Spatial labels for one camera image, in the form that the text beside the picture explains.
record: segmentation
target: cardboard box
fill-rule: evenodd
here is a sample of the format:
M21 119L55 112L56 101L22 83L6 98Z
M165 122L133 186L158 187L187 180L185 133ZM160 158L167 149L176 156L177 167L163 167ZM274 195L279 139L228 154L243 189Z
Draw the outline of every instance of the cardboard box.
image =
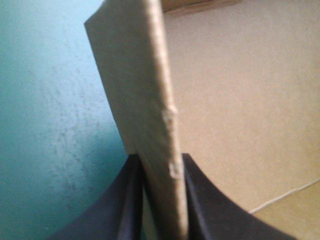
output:
M320 239L320 1L108 0L85 26L163 236L188 235L184 152L243 209Z

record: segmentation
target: teal wall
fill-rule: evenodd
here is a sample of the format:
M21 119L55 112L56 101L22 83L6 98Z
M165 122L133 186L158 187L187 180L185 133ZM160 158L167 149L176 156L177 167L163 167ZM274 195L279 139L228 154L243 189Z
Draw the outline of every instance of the teal wall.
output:
M0 240L70 223L126 159L84 29L101 2L0 0Z

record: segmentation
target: beige cardboard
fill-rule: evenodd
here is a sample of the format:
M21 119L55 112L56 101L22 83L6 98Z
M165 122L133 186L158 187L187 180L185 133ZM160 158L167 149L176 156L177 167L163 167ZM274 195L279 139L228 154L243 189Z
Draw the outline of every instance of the beige cardboard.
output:
M185 7L192 4L210 2L212 0L161 0L163 12L174 10L179 7Z
M320 239L320 182L254 214L300 240Z
M162 239L184 240L184 172L160 3L108 0L85 23L128 154L138 153Z
M233 3L165 28L181 150L251 210L320 177L320 1Z
M149 239L151 212L159 239L187 238L180 152L248 211L320 178L320 1L188 6L198 2L206 0L162 0L164 12L174 9L164 14L172 77L157 0L108 0L85 24L126 151L147 174ZM319 239L307 226L319 225L314 192L256 215ZM284 224L291 217L301 218Z

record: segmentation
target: beige surface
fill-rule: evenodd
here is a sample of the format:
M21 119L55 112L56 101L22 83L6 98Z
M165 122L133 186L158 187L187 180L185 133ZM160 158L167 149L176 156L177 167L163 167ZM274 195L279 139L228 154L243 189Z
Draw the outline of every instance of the beige surface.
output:
M320 182L254 214L300 240L320 239Z
M161 6L163 12L176 9L178 7L188 6L192 4L198 4L203 2L210 2L212 0L161 0Z
M160 4L108 0L85 27L126 151L142 160L161 238L184 240L184 173Z
M167 12L183 152L246 210L320 177L320 1Z

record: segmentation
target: cardboard piece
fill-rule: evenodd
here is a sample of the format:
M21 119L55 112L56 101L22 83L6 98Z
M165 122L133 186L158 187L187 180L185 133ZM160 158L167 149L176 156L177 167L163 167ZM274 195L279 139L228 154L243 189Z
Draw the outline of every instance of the cardboard piece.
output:
M162 239L188 235L160 3L108 0L85 23L102 83L128 154L138 154Z

